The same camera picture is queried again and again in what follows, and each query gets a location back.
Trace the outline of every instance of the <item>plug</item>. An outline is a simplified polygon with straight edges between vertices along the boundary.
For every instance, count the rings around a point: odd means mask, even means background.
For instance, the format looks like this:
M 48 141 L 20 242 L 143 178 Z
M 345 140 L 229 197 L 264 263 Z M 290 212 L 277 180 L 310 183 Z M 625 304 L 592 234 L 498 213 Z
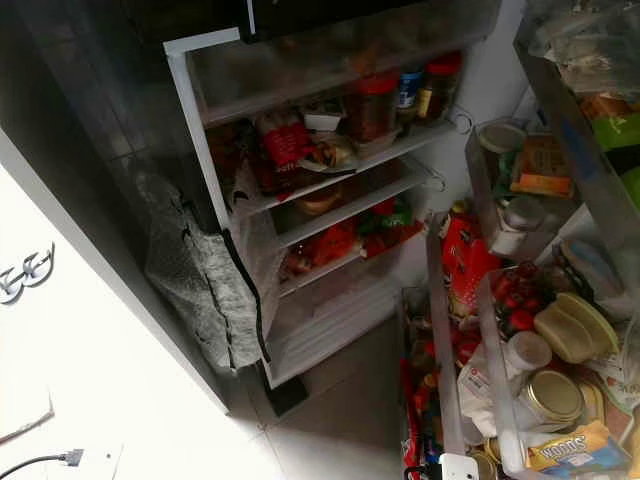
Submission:
M 80 460 L 82 459 L 82 454 L 84 450 L 82 448 L 76 448 L 75 450 L 71 450 L 67 452 L 64 456 L 64 461 L 67 462 L 67 465 L 70 467 L 77 467 L 80 465 Z

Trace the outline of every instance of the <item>red package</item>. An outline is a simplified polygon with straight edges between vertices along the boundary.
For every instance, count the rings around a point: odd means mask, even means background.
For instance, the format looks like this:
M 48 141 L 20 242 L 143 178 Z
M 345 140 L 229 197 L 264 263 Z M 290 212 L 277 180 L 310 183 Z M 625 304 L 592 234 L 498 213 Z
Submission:
M 489 253 L 477 219 L 451 215 L 444 239 L 442 264 L 449 277 L 449 314 L 465 330 L 477 324 L 476 289 L 484 275 L 500 268 L 500 258 Z

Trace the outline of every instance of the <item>round plastic lid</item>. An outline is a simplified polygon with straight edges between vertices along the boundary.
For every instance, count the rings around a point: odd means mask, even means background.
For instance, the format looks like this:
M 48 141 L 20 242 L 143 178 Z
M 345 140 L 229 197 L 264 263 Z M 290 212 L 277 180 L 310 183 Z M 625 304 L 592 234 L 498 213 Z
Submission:
M 582 393 L 566 375 L 554 370 L 540 370 L 529 382 L 528 393 L 533 403 L 550 420 L 570 421 L 583 409 Z
M 527 138 L 527 132 L 507 122 L 485 126 L 478 132 L 480 145 L 499 155 L 517 150 Z
M 400 81 L 400 74 L 392 70 L 385 73 L 376 73 L 361 78 L 355 84 L 356 90 L 365 95 L 380 95 L 392 91 Z
M 520 370 L 537 370 L 551 361 L 551 347 L 537 333 L 516 333 L 507 342 L 507 361 Z
M 576 318 L 591 335 L 596 355 L 611 352 L 618 353 L 618 336 L 606 318 L 589 302 L 575 293 L 559 293 L 555 306 L 564 313 Z
M 431 75 L 455 75 L 462 66 L 462 54 L 451 52 L 441 57 L 434 58 L 424 67 L 425 72 Z

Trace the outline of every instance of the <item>plastic container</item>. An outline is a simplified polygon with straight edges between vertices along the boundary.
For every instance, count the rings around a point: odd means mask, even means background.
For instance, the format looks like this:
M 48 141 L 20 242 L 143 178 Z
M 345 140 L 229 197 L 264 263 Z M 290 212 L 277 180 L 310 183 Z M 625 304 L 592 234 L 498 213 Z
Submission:
M 516 333 L 505 346 L 505 359 L 523 372 L 537 370 L 551 361 L 551 347 L 537 333 Z
M 353 143 L 356 146 L 356 150 L 358 151 L 358 155 L 362 157 L 369 157 L 375 153 L 381 152 L 382 150 L 386 150 L 393 144 L 396 137 L 400 133 L 400 129 L 396 128 L 395 130 L 383 135 L 382 137 L 378 137 L 375 140 L 371 140 L 370 142 L 360 143 L 358 141 L 354 141 Z
M 416 121 L 429 123 L 441 118 L 449 108 L 455 93 L 462 54 L 452 52 L 424 67 L 424 81 L 418 89 Z
M 540 370 L 524 386 L 514 409 L 521 430 L 554 432 L 580 418 L 584 401 L 569 377 L 555 370 Z
M 559 293 L 536 315 L 534 325 L 554 353 L 568 363 L 618 352 L 618 337 L 609 322 L 573 293 Z
M 395 127 L 399 74 L 396 71 L 358 80 L 346 98 L 349 134 L 366 143 L 387 135 Z

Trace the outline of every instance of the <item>red jar lid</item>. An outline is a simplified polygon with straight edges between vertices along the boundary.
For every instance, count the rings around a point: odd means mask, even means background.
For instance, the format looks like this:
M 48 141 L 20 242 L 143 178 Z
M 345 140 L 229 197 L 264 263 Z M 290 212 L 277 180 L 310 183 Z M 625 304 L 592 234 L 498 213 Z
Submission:
M 533 315 L 526 310 L 514 310 L 509 323 L 516 330 L 533 330 Z
M 388 93 L 398 85 L 400 73 L 395 70 L 385 73 L 376 73 L 361 78 L 356 82 L 356 91 L 365 95 L 380 95 Z
M 431 75 L 455 75 L 462 66 L 462 54 L 451 52 L 431 60 L 424 67 L 424 71 Z

